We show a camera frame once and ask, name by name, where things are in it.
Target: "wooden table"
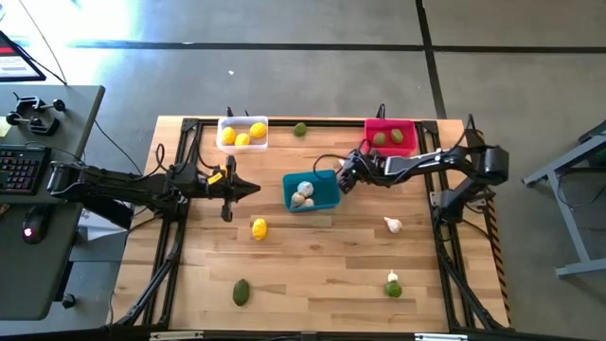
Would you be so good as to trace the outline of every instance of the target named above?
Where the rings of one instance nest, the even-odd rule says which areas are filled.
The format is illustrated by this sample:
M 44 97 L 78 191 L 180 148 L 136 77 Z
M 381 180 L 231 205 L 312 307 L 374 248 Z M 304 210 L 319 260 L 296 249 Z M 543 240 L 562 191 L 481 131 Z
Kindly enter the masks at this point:
M 174 160 L 182 120 L 158 118 L 147 171 L 156 166 L 153 152 L 158 143 L 166 146 L 166 164 Z M 437 123 L 441 145 L 452 146 L 462 133 L 462 122 Z M 192 202 L 171 329 L 448 330 L 422 176 L 393 188 L 358 184 L 350 194 L 342 195 L 341 205 L 333 210 L 291 214 L 284 207 L 283 175 L 310 171 L 323 153 L 347 155 L 362 134 L 361 128 L 312 127 L 298 138 L 288 127 L 270 126 L 266 153 L 237 155 L 239 176 L 261 185 L 261 192 L 233 205 L 232 223 L 220 217 L 223 200 Z M 215 128 L 204 129 L 202 156 L 206 163 L 224 164 L 225 155 L 215 147 L 215 138 Z M 332 168 L 336 162 L 322 161 L 320 168 Z M 452 188 L 464 177 L 448 171 Z M 403 222 L 400 233 L 387 230 L 385 216 Z M 141 214 L 134 224 L 149 218 Z M 269 225 L 262 242 L 251 235 L 256 218 L 264 218 Z M 465 218 L 485 228 L 482 215 L 468 211 Z M 113 301 L 116 317 L 127 312 L 150 280 L 160 224 L 147 224 L 128 240 Z M 507 325 L 489 241 L 464 224 L 458 232 L 468 282 L 492 316 Z M 403 287 L 397 299 L 383 293 L 391 269 Z M 253 287 L 244 307 L 236 306 L 231 298 L 233 285 L 241 278 Z M 460 295 L 453 287 L 462 321 Z M 159 297 L 164 297 L 162 288 Z M 157 300 L 158 307 L 162 301 Z

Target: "garlic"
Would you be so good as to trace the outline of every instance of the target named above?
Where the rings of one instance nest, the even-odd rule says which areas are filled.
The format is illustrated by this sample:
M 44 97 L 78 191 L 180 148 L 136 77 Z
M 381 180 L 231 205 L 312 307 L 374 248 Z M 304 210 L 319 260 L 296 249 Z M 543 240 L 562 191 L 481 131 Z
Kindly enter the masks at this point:
M 387 228 L 389 228 L 389 231 L 391 233 L 398 233 L 398 231 L 400 231 L 401 221 L 399 221 L 398 219 L 391 219 L 387 217 L 384 217 L 384 219 L 387 222 Z
M 309 198 L 313 194 L 313 185 L 309 181 L 303 181 L 296 187 L 296 191 L 306 198 Z
M 299 207 L 305 202 L 305 197 L 299 192 L 295 192 L 291 197 L 291 208 Z
M 301 207 L 311 207 L 313 205 L 314 205 L 313 199 L 307 198 L 307 199 L 305 199 L 305 202 L 303 202 L 303 205 L 301 205 Z
M 389 275 L 387 275 L 387 281 L 398 281 L 398 275 L 394 274 L 394 271 L 391 270 L 391 273 L 389 273 Z

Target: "desk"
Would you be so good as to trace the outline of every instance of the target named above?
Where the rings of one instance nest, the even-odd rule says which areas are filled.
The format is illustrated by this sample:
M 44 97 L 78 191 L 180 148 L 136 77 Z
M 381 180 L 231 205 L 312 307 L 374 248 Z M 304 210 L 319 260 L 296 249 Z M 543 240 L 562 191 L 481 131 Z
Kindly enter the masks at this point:
M 13 91 L 20 97 L 38 96 L 46 103 L 63 99 L 67 110 L 65 114 L 53 112 L 61 121 L 61 126 L 51 137 L 33 135 L 25 127 L 16 126 L 10 128 L 6 137 L 0 138 L 0 143 L 41 141 L 82 156 L 105 93 L 102 86 L 0 85 L 0 115 L 14 110 Z M 56 151 L 52 152 L 51 159 L 73 160 L 71 156 Z M 23 219 L 30 209 L 26 204 L 55 202 L 45 190 L 49 175 L 50 171 L 47 170 L 35 199 L 0 196 L 0 203 L 12 204 L 11 209 L 0 217 L 0 319 L 44 318 L 58 289 L 61 291 L 61 286 L 65 284 L 62 275 L 76 236 L 81 205 L 57 206 L 42 242 L 26 244 L 21 237 Z
M 174 159 L 182 120 L 158 118 L 147 171 L 156 166 L 153 152 L 158 143 L 166 146 L 166 160 Z M 438 127 L 445 147 L 452 146 L 463 129 L 460 120 L 439 120 Z M 291 128 L 272 127 L 270 119 L 268 151 L 236 156 L 239 176 L 261 185 L 261 192 L 233 205 L 233 222 L 220 218 L 223 201 L 191 203 L 170 329 L 447 331 L 422 176 L 390 189 L 358 184 L 342 195 L 334 210 L 291 214 L 283 205 L 284 174 L 310 171 L 322 153 L 347 155 L 362 135 L 362 128 L 311 127 L 298 138 Z M 225 160 L 215 138 L 216 129 L 206 127 L 201 154 L 209 164 Z M 324 167 L 332 167 L 332 162 Z M 448 178 L 454 187 L 464 175 L 448 171 Z M 403 222 L 400 233 L 387 230 L 384 216 Z M 149 218 L 142 214 L 134 224 Z M 266 219 L 269 226 L 262 242 L 251 236 L 256 218 Z M 466 218 L 485 226 L 481 215 L 466 212 Z M 113 301 L 118 317 L 150 279 L 160 224 L 145 225 L 128 240 Z M 507 325 L 490 243 L 463 224 L 458 231 L 468 282 L 492 316 Z M 390 269 L 400 277 L 399 299 L 383 293 Z M 231 299 L 240 278 L 253 287 L 251 300 L 242 308 Z M 460 295 L 453 291 L 457 317 L 463 320 Z M 156 316 L 163 297 L 161 288 Z

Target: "concrete floor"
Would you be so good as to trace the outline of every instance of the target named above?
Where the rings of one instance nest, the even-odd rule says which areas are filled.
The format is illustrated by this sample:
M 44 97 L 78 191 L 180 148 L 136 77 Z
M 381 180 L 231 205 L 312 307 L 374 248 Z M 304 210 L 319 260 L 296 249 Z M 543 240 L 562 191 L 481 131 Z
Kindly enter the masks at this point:
M 381 102 L 389 117 L 437 115 L 423 52 L 67 47 L 74 40 L 421 45 L 414 0 L 24 2 L 70 83 L 106 86 L 98 121 L 139 166 L 158 115 L 217 115 L 230 105 L 268 116 L 368 117 Z M 30 53 L 56 69 L 15 3 L 7 2 L 0 29 L 27 39 Z M 434 45 L 606 46 L 602 0 L 424 3 Z M 578 261 L 576 253 L 553 196 L 519 182 L 604 119 L 606 54 L 436 53 L 436 61 L 448 118 L 473 113 L 487 140 L 510 152 L 510 181 L 495 190 L 513 327 L 606 339 L 606 272 L 555 278 L 554 266 Z M 127 160 L 107 162 L 111 148 L 93 131 L 87 162 L 132 171 Z M 604 256 L 606 233 L 584 227 L 592 228 L 594 256 Z M 68 284 L 78 309 L 2 322 L 0 333 L 103 324 L 119 265 L 90 260 L 119 259 L 123 241 L 99 242 L 73 254 L 89 260 Z

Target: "metal stand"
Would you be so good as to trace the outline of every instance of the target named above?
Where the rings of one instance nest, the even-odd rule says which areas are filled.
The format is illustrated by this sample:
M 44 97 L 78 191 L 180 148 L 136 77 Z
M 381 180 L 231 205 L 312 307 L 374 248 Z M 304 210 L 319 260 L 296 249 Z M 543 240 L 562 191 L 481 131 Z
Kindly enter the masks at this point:
M 57 294 L 55 295 L 55 302 L 61 302 L 65 309 L 72 308 L 76 305 L 76 298 L 65 292 L 65 288 L 67 288 L 67 281 L 69 280 L 69 275 L 72 273 L 72 268 L 74 267 L 73 261 L 68 261 L 65 265 L 65 270 L 63 270 L 63 274 L 61 277 L 61 282 L 59 283 L 59 289 L 57 289 Z
M 572 151 L 564 154 L 552 163 L 535 171 L 522 180 L 522 183 L 528 188 L 533 187 L 539 181 L 549 181 L 549 186 L 555 194 L 561 215 L 564 218 L 564 222 L 566 223 L 566 227 L 572 238 L 572 243 L 575 245 L 577 255 L 579 255 L 580 262 L 556 268 L 556 276 L 558 278 L 606 269 L 606 259 L 591 260 L 589 258 L 589 254 L 585 249 L 585 244 L 579 233 L 579 227 L 575 222 L 572 208 L 562 201 L 562 199 L 566 200 L 566 198 L 564 193 L 560 191 L 560 179 L 566 171 L 604 149 L 606 149 L 606 137 L 604 135 L 595 135 Z

